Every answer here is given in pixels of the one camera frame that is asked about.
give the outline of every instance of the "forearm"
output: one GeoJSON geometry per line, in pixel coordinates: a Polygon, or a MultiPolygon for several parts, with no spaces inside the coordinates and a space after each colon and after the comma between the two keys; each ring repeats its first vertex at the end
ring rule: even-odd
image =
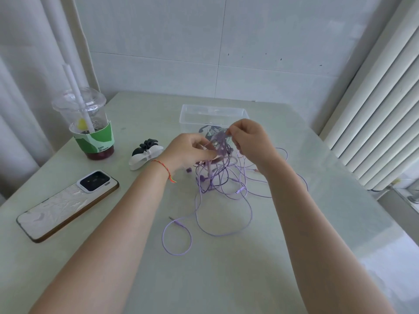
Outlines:
{"type": "Polygon", "coordinates": [[[152,162],[35,303],[31,313],[121,313],[168,174],[152,162]]]}
{"type": "Polygon", "coordinates": [[[264,166],[307,311],[394,313],[292,168],[279,157],[264,166]]]}

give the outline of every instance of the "white cable clip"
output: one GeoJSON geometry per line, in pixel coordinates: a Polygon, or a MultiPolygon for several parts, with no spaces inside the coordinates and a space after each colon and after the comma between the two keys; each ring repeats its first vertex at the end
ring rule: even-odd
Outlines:
{"type": "Polygon", "coordinates": [[[153,145],[148,150],[145,150],[142,154],[135,154],[129,159],[129,169],[135,171],[139,169],[148,160],[158,157],[163,152],[163,147],[160,145],[153,145]]]}

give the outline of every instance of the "left hand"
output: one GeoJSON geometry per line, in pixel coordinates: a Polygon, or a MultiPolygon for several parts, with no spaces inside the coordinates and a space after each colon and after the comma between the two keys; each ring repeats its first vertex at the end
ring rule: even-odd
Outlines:
{"type": "Polygon", "coordinates": [[[196,162],[209,161],[216,157],[215,147],[205,137],[199,133],[182,133],[170,142],[157,159],[173,174],[180,168],[192,167],[196,162]]]}

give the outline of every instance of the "smartphone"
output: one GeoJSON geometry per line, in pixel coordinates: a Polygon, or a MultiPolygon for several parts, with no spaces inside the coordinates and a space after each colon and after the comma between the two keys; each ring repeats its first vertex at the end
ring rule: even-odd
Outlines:
{"type": "Polygon", "coordinates": [[[16,221],[33,242],[43,242],[118,187],[118,181],[97,170],[19,215],[16,221]]]}

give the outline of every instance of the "plastic cup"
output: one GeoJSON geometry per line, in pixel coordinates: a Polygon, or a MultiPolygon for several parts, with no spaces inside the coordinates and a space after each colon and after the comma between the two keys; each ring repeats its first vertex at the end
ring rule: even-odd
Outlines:
{"type": "Polygon", "coordinates": [[[86,105],[84,110],[76,102],[71,89],[60,93],[52,101],[52,107],[66,120],[70,132],[89,159],[106,159],[114,152],[111,122],[108,121],[104,108],[106,98],[89,87],[81,87],[80,93],[86,105]],[[87,111],[95,132],[89,132],[84,111],[87,111]]]}

